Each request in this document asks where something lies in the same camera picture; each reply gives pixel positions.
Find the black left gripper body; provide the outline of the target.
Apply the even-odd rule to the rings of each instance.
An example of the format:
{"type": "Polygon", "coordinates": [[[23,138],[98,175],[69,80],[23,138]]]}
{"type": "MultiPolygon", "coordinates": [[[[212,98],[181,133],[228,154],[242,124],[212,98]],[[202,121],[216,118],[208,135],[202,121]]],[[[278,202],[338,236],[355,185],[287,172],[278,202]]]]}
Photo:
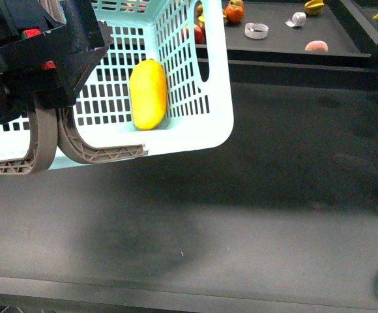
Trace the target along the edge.
{"type": "Polygon", "coordinates": [[[109,27],[90,1],[57,1],[64,21],[38,1],[0,1],[0,123],[33,100],[68,108],[111,44],[109,27]]]}

